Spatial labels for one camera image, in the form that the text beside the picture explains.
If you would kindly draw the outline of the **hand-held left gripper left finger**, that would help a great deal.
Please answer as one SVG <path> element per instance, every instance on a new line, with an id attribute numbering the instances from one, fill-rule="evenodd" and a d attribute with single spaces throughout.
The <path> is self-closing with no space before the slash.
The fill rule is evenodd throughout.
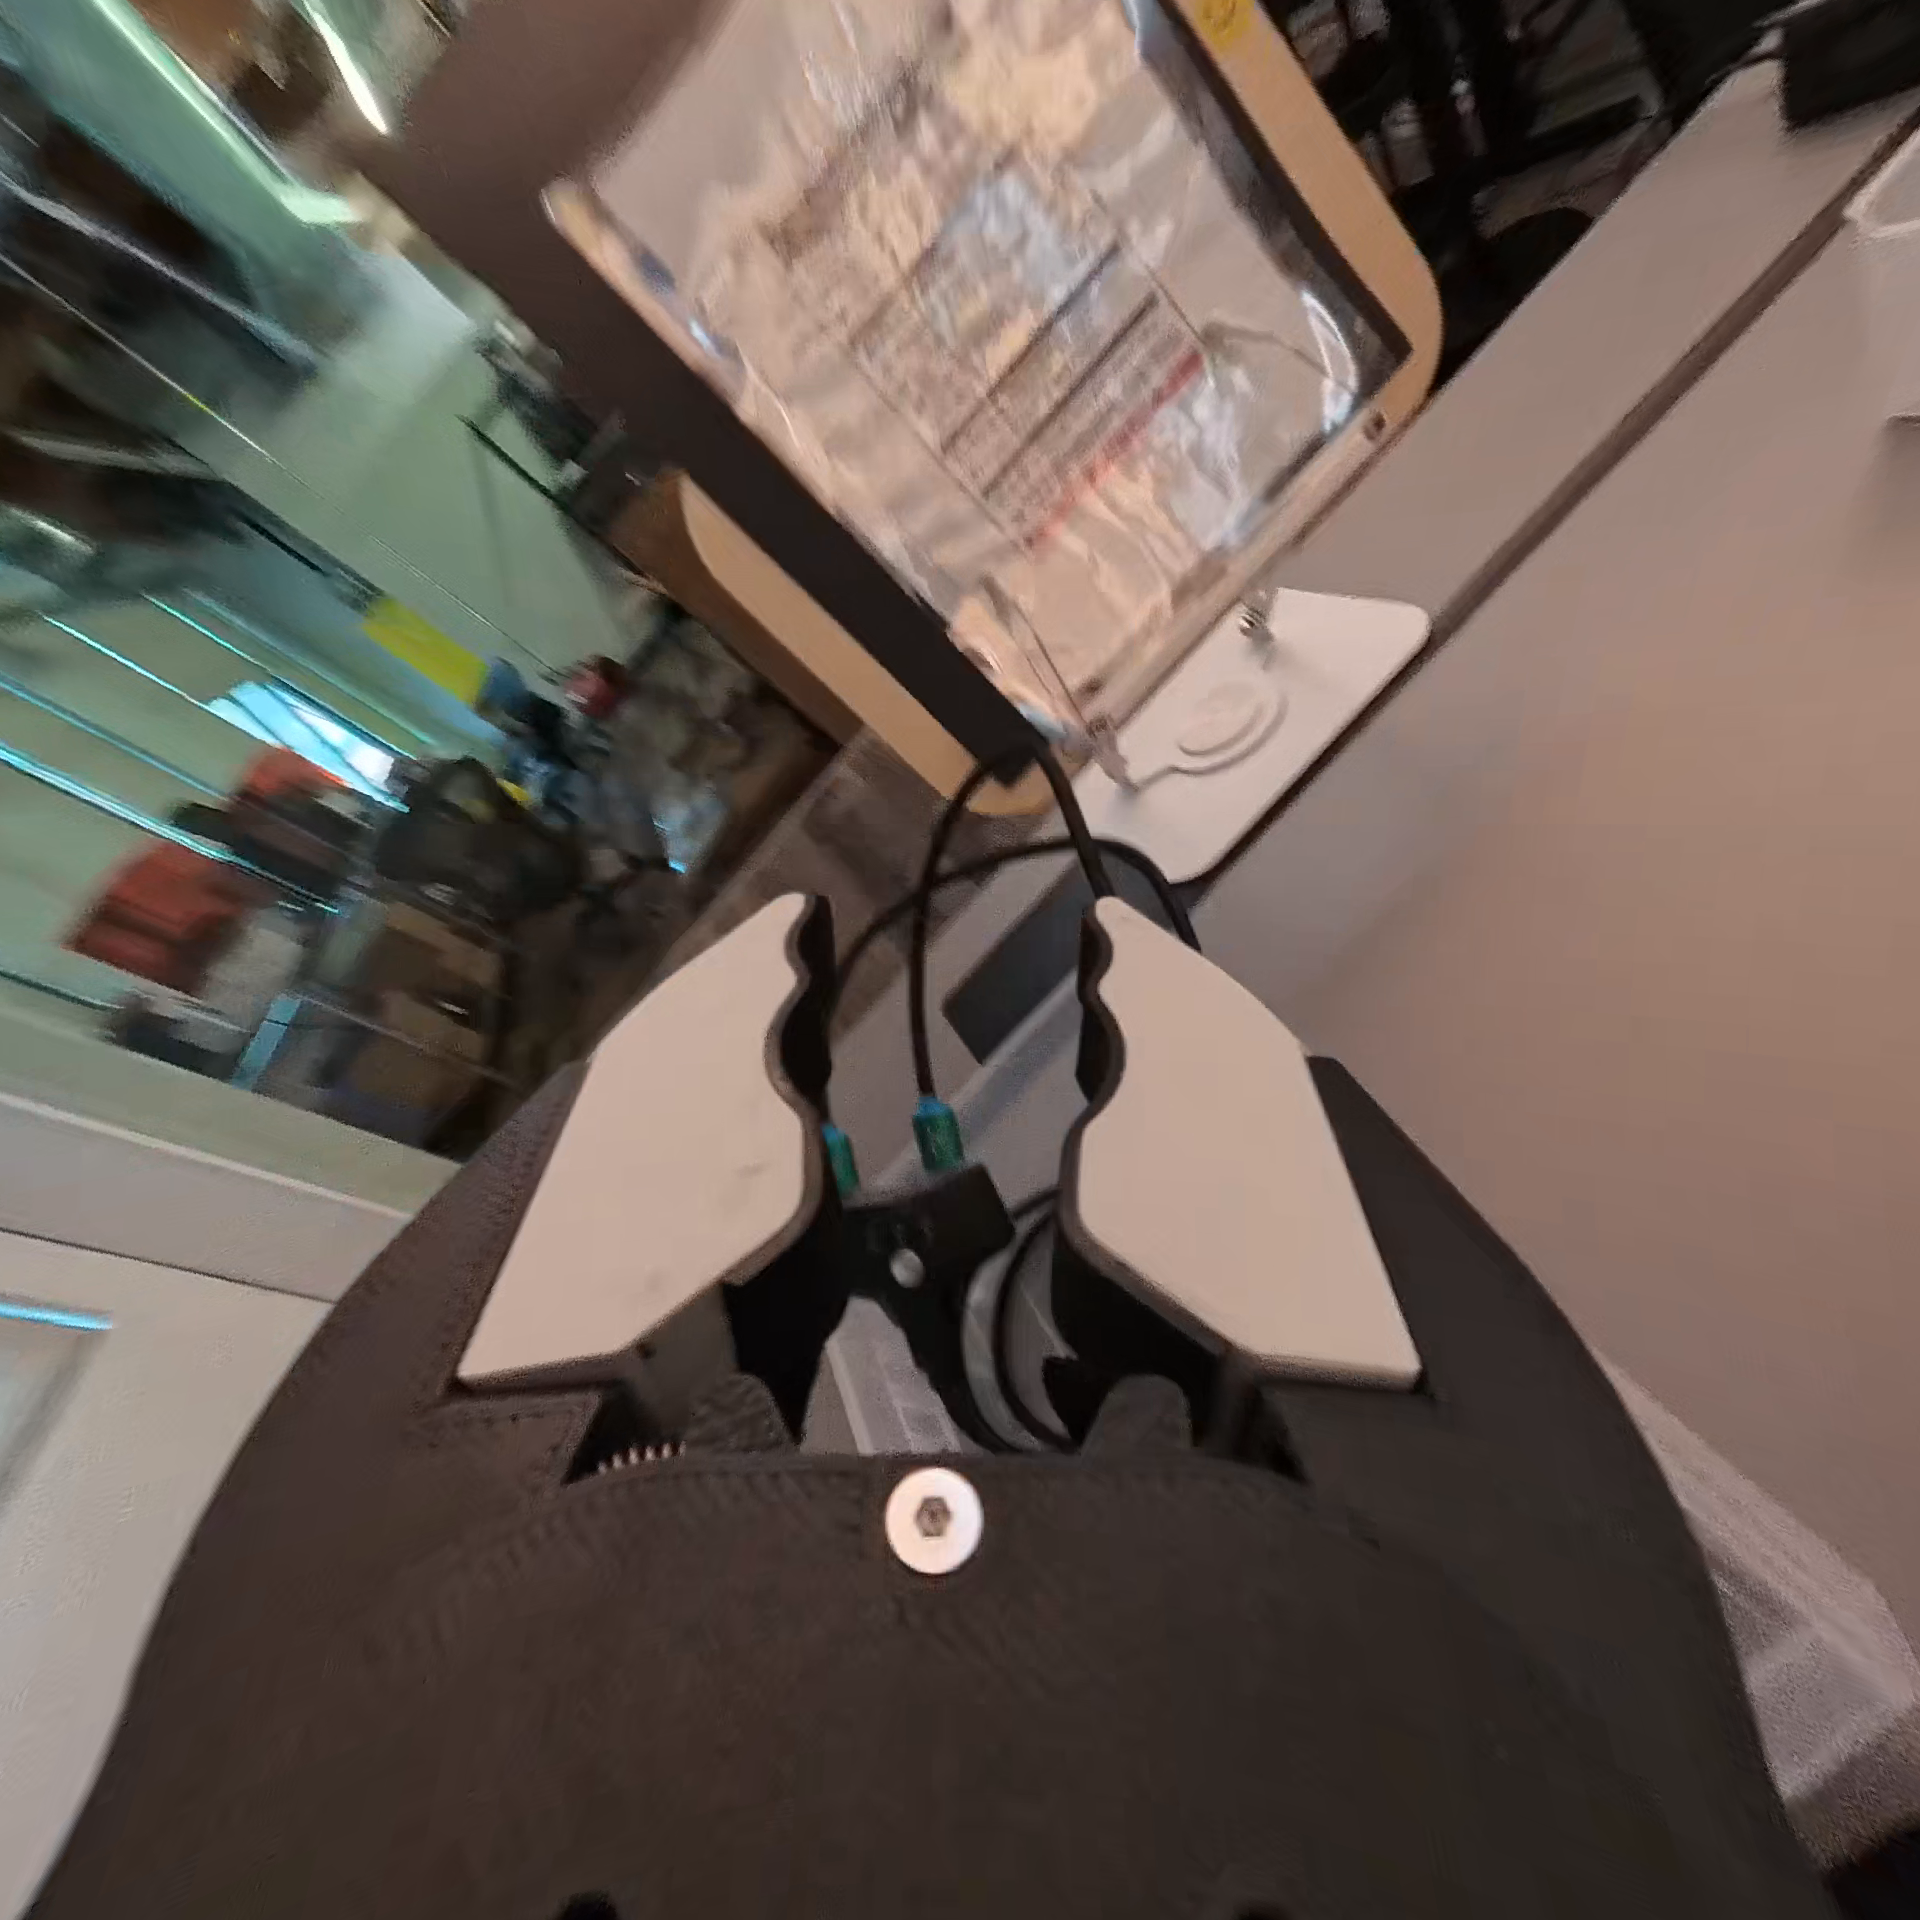
<path id="1" fill-rule="evenodd" d="M 467 1334 L 460 1386 L 573 1383 L 639 1358 L 826 1216 L 833 961 L 832 904 L 786 893 L 617 1017 Z"/>

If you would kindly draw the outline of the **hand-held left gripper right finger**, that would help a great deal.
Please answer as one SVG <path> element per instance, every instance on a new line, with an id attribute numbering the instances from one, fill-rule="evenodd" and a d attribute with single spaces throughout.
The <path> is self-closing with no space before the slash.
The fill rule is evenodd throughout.
<path id="1" fill-rule="evenodd" d="M 1417 1343 L 1293 1028 L 1118 897 L 1083 921 L 1078 987 L 1062 1254 L 1261 1377 L 1414 1383 Z"/>

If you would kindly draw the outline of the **grey hdmi switch box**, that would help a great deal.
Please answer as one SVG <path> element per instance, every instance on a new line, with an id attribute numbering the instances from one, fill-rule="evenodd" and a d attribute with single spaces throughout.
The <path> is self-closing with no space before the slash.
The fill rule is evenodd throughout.
<path id="1" fill-rule="evenodd" d="M 1073 1449 L 1015 1369 L 1015 1312 L 1033 1305 L 1057 1207 L 1055 1186 L 1008 1204 L 986 1168 L 964 1166 L 842 1216 L 849 1297 L 888 1318 L 948 1424 L 987 1452 Z"/>

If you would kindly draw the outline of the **red storage case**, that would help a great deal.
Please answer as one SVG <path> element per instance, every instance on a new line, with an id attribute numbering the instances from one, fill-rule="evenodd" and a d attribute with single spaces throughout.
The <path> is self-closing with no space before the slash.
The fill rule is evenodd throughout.
<path id="1" fill-rule="evenodd" d="M 244 921 L 295 907 L 281 857 L 295 812 L 332 778 L 292 749 L 262 749 L 222 795 L 179 803 L 173 839 L 151 839 L 76 914 L 61 946 L 171 991 L 194 994 Z"/>

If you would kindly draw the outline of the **yellow panel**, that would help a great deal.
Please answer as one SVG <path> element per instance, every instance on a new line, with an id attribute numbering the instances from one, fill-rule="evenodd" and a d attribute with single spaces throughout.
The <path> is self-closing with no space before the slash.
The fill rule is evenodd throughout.
<path id="1" fill-rule="evenodd" d="M 475 709 L 489 682 L 490 660 L 389 596 L 380 596 L 362 615 L 361 626 L 387 657 L 421 674 L 459 707 Z"/>

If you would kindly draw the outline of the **black wood-edged divider panel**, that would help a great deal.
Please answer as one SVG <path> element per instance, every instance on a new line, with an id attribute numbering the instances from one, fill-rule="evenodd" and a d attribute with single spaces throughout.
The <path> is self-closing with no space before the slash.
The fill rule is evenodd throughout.
<path id="1" fill-rule="evenodd" d="M 644 478 L 614 529 L 718 633 L 766 633 L 761 672 L 796 704 L 844 714 L 942 795 L 1011 752 L 1010 784 L 978 803 L 991 813 L 1046 803 L 1029 769 L 1042 739 L 1116 772 L 1116 731 L 1058 736 L 997 691 L 548 224 L 544 188 L 625 124 L 707 6 L 723 3 L 470 3 L 378 147 L 376 183 L 558 357 L 567 396 L 629 433 Z M 1229 610 L 1282 589 L 1273 569 L 1298 540 Z"/>

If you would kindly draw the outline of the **printed instruction sheet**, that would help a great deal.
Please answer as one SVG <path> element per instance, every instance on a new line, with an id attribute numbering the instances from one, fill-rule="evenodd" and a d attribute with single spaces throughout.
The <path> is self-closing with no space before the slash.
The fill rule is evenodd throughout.
<path id="1" fill-rule="evenodd" d="M 911 72 L 766 231 L 789 300 L 1033 548 L 1206 349 L 1116 218 Z"/>

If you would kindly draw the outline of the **black power adapter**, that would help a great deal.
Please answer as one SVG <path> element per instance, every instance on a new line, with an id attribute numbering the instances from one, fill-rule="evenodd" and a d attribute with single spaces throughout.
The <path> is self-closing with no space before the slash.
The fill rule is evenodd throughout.
<path id="1" fill-rule="evenodd" d="M 1779 22 L 1781 112 L 1791 130 L 1917 86 L 1916 1 L 1801 1 Z"/>

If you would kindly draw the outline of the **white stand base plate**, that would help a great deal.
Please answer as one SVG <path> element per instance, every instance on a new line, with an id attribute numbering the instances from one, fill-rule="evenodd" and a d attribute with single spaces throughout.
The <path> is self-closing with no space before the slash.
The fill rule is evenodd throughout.
<path id="1" fill-rule="evenodd" d="M 1273 589 L 1223 615 L 1073 781 L 1097 838 L 1171 880 L 1212 869 L 1430 640 L 1407 601 Z"/>

